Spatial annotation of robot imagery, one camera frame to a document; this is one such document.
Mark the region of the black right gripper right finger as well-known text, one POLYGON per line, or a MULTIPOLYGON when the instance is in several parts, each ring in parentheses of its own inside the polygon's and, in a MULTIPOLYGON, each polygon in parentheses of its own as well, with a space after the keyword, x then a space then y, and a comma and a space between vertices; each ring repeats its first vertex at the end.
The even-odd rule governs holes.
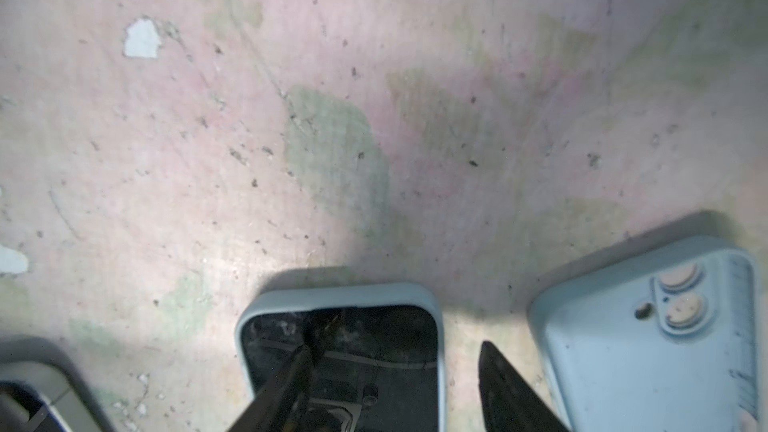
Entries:
POLYGON ((491 341, 481 345, 479 392, 488 432, 568 432, 491 341))

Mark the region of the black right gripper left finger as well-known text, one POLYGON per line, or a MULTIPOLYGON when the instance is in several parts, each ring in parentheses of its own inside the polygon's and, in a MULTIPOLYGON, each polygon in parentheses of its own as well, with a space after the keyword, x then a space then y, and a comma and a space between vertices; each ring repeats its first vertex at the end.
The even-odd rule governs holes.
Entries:
POLYGON ((307 407, 313 369, 312 349, 299 346, 229 431, 294 431, 307 407))

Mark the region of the blue phone black screen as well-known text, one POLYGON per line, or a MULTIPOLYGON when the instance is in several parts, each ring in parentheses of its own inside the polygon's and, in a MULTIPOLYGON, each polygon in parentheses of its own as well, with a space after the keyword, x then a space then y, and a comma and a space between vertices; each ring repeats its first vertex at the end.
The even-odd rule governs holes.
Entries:
POLYGON ((240 333, 254 392, 299 347, 309 326, 326 321, 303 416, 293 431, 437 431, 438 330, 410 305, 262 313, 240 333))

